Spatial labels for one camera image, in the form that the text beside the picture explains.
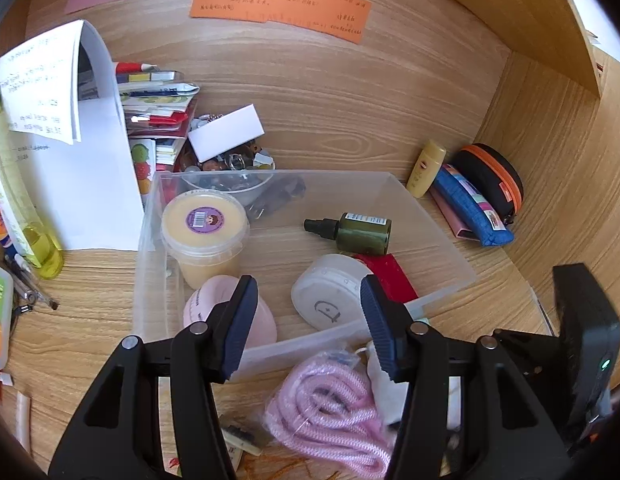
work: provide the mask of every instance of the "orange label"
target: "orange label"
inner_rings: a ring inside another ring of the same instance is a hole
[[[367,0],[192,0],[193,18],[279,22],[360,43]]]
[[[506,196],[506,200],[508,202],[512,202],[512,195],[510,195],[509,190],[507,190],[506,184],[504,182],[500,182],[500,183],[498,183],[498,186],[501,188],[501,191]]]

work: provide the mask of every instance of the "pink notebook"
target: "pink notebook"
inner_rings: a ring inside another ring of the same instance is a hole
[[[477,242],[478,237],[470,230],[467,225],[464,224],[463,220],[456,216],[456,213],[445,201],[445,198],[443,198],[443,196],[441,196],[441,194],[433,187],[430,187],[429,192],[430,195],[432,195],[434,201],[439,206],[439,209],[441,210],[441,213],[443,213],[445,220],[447,220],[447,223],[449,224],[453,234],[457,238],[463,238],[464,240],[474,240],[475,242]]]

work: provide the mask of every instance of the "plastic container lid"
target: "plastic container lid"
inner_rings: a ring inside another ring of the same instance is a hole
[[[317,330],[363,319],[361,280],[372,271],[345,254],[325,254],[296,280],[292,303]]]
[[[224,262],[241,251],[249,230],[239,201],[212,189],[177,195],[161,217],[161,237],[168,252],[180,263]]]

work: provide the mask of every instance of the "yellow plastic bottle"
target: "yellow plastic bottle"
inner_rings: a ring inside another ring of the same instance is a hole
[[[0,105],[0,208],[12,243],[42,278],[56,277],[64,266],[63,253],[30,200],[10,145],[7,118]]]
[[[434,182],[444,158],[445,150],[433,140],[428,140],[405,185],[414,198],[421,198],[426,193]]]

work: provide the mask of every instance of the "barcode sticker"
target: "barcode sticker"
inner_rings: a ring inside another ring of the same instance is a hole
[[[205,219],[207,213],[205,211],[197,211],[194,213],[194,220],[192,221],[192,227],[205,227]]]
[[[366,216],[357,215],[355,213],[346,214],[348,220],[358,220],[359,222],[367,222],[368,224],[385,225],[387,224],[387,218],[381,218],[380,216]]]

